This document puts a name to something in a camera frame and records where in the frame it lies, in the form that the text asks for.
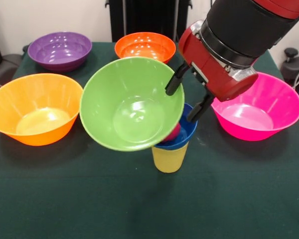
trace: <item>yellow-orange bowl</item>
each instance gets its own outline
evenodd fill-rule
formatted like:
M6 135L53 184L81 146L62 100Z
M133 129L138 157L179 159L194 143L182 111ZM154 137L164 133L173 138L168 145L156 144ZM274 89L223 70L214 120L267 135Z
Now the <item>yellow-orange bowl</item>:
M80 110L83 89L58 74L34 74L0 88L0 132L42 146L63 138Z

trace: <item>cup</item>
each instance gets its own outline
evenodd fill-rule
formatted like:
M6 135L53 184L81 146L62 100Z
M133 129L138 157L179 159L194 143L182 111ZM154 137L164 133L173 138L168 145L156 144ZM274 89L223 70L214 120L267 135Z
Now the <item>cup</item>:
M192 109L192 106L185 103L179 121L181 130L174 140L161 142L151 148L154 164L156 168L163 173L174 173L180 169L183 164L189 140L197 128L197 122L191 123L186 119Z
M182 148L175 150L166 150L153 146L154 164L156 168L163 173L174 173L180 169L187 150L188 143Z

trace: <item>red ball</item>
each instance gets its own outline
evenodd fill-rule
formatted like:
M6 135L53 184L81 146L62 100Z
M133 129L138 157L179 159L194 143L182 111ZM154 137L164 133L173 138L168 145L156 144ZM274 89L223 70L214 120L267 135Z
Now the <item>red ball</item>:
M162 141L163 143L167 141L172 141L176 139L176 137L179 135L181 130L180 123L177 123L176 127L173 129L173 131Z

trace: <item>pink bowl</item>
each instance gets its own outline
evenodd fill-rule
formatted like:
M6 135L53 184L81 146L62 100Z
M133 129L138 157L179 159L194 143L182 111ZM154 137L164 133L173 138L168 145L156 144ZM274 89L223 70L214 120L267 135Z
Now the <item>pink bowl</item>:
M299 120L299 95L284 81L258 73L254 85L237 98L212 108L221 126L232 136L259 141L288 128Z

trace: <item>yellow cup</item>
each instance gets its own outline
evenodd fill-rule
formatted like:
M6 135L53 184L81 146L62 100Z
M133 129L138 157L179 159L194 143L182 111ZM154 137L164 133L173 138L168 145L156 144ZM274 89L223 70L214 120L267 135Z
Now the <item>yellow cup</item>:
M154 164L163 173L174 173L180 169L187 150L188 143L176 150L166 150L153 146Z

